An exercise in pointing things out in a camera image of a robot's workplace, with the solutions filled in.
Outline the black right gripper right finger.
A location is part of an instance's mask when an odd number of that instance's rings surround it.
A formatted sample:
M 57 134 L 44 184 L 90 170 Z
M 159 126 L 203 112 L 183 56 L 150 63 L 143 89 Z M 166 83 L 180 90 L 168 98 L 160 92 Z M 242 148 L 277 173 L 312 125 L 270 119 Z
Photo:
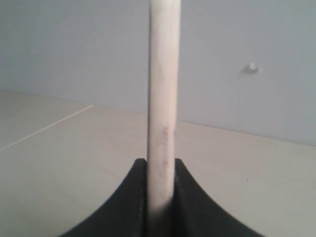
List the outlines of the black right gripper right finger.
M 260 237 L 234 218 L 197 183 L 183 161 L 175 160 L 173 235 L 175 237 Z

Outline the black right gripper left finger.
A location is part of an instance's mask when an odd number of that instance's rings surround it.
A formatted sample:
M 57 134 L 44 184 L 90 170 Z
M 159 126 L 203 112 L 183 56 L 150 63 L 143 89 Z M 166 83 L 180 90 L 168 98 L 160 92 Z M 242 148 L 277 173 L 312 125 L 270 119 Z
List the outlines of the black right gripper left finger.
M 145 232 L 146 168 L 134 161 L 128 174 L 108 200 L 64 237 L 143 237 Z

